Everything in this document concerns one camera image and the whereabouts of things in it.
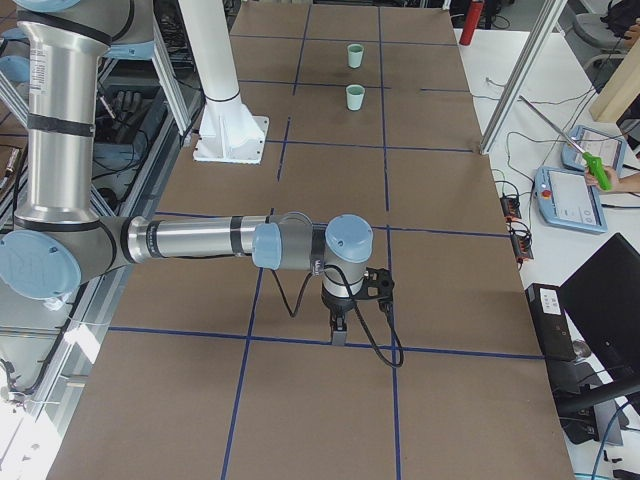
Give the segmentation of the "person hand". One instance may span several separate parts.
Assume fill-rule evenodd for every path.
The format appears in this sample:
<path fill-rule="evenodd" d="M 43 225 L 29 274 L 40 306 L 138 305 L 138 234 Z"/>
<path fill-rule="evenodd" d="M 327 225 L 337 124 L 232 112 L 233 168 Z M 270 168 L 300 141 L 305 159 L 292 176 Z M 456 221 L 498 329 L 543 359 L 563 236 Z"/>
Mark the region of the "person hand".
<path fill-rule="evenodd" d="M 591 175 L 589 172 L 585 174 L 586 183 L 591 186 L 596 186 L 604 193 L 636 193 L 638 191 L 639 177 L 637 175 L 630 175 L 620 178 L 617 175 L 616 170 L 609 167 L 604 167 L 604 172 L 606 173 L 611 185 L 608 190 L 603 189 L 600 186 L 598 179 Z"/>

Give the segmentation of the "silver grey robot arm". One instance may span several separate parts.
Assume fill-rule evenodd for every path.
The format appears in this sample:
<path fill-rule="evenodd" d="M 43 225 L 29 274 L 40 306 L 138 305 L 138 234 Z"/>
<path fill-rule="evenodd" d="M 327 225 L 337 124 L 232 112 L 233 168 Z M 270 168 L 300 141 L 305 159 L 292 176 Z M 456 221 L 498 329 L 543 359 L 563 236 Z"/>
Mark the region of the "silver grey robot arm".
<path fill-rule="evenodd" d="M 343 344 L 346 316 L 373 279 L 370 225 L 351 214 L 323 226 L 298 212 L 177 221 L 94 213 L 98 64 L 109 52 L 152 56 L 153 5 L 21 1 L 17 10 L 30 42 L 28 182 L 1 242 L 2 280 L 24 297 L 47 300 L 149 259 L 250 257 L 260 268 L 320 276 L 331 341 Z"/>

